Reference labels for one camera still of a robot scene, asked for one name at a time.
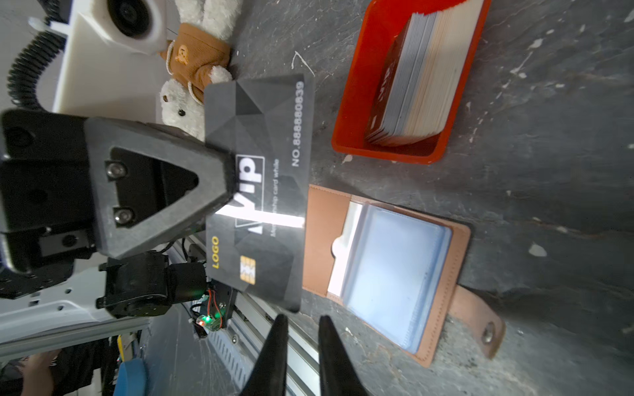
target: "card chip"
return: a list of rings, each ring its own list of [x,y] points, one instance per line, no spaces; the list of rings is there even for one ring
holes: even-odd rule
[[[256,261],[246,256],[240,256],[240,279],[255,284],[256,283]]]

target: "plush toy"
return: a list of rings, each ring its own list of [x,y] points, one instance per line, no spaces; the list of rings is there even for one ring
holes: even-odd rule
[[[231,81],[226,67],[242,0],[175,0],[181,17],[176,40],[160,55],[172,78],[160,91],[165,125],[205,140],[203,91],[209,84]]]

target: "black vip card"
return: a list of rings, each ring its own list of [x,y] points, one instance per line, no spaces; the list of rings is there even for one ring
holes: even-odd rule
[[[235,156],[236,194],[207,216],[207,275],[297,312],[314,85],[291,75],[210,84],[206,143]]]

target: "brown leather wallet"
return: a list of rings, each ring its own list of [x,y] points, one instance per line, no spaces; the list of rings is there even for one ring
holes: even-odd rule
[[[502,343],[506,325],[481,298],[456,284],[471,236],[471,230],[463,224],[310,185],[304,248],[304,289],[342,303],[338,296],[328,293],[328,284],[335,263],[331,249],[334,240],[343,232],[351,201],[359,204],[369,203],[439,224],[450,228],[453,233],[420,346],[415,354],[410,355],[423,367],[431,365],[444,320],[449,313],[469,327],[483,354],[492,359]]]

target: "red tray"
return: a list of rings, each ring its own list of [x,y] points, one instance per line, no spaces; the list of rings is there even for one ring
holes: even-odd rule
[[[429,14],[446,10],[462,1],[464,0],[374,0],[370,3],[365,11],[353,64],[350,66],[346,90],[332,135],[332,148],[335,151],[408,163],[432,163],[443,156],[491,0],[484,0],[482,5],[447,124],[442,132],[418,143],[384,147],[366,142],[365,131],[387,50],[405,27],[410,16],[413,13]]]

